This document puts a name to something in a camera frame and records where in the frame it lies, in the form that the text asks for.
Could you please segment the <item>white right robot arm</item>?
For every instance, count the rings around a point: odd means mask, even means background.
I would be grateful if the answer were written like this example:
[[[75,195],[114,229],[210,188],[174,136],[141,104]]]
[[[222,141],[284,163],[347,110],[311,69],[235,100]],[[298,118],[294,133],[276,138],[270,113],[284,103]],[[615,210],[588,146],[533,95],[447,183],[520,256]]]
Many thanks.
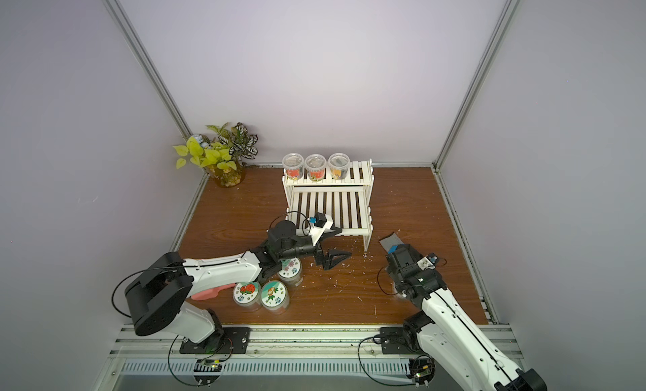
[[[464,312],[435,259],[409,244],[386,255],[397,293],[420,310],[403,324],[405,345],[435,359],[464,390],[546,390],[535,370],[522,370]]]

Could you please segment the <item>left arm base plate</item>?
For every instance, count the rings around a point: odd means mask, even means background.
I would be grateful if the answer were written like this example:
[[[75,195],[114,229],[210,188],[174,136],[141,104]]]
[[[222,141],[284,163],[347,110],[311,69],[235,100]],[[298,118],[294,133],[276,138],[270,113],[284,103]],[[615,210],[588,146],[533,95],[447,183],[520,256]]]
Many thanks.
[[[194,355],[244,355],[247,352],[250,335],[250,327],[224,327],[217,329],[205,341],[200,343],[194,343],[188,339],[184,340],[179,349],[179,353]]]

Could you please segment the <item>clear seed container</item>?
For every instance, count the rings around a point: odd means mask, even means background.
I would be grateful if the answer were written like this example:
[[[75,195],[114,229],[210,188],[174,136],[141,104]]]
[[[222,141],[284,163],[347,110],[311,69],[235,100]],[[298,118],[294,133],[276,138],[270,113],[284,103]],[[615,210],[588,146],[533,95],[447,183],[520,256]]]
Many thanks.
[[[312,182],[319,182],[325,179],[327,160],[323,155],[308,155],[304,163],[306,164],[307,177]]]
[[[351,160],[344,153],[334,153],[328,159],[331,178],[334,180],[343,180],[348,175]]]

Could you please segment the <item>clear container red seeds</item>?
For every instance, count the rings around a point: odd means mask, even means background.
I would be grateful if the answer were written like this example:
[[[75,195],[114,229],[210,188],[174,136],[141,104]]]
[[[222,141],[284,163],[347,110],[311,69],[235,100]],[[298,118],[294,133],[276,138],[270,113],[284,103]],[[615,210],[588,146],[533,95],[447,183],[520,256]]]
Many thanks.
[[[304,177],[304,157],[298,153],[289,153],[282,160],[287,179],[298,181]]]

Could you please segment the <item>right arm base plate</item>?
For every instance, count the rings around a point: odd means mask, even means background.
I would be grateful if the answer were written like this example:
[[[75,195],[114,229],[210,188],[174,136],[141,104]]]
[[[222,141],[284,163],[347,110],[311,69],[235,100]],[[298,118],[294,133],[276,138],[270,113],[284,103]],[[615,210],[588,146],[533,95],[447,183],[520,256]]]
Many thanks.
[[[422,348],[417,340],[417,333],[405,327],[381,327],[381,351],[385,355],[421,355]]]

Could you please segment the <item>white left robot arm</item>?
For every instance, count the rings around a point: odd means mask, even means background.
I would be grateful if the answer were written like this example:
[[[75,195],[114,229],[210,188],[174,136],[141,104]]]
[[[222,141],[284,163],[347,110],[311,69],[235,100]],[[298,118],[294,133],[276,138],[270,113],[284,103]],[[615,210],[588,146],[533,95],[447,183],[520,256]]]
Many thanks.
[[[342,232],[331,217],[316,218],[310,233],[299,236],[295,223],[283,220],[267,231],[259,246],[234,256],[206,260],[185,259],[176,251],[161,256],[139,272],[124,290],[137,336],[170,332],[213,351],[224,342],[225,332],[215,312],[188,300],[193,296],[237,283],[267,283],[283,262],[313,257],[328,271],[350,258],[349,251],[325,251],[322,243]]]

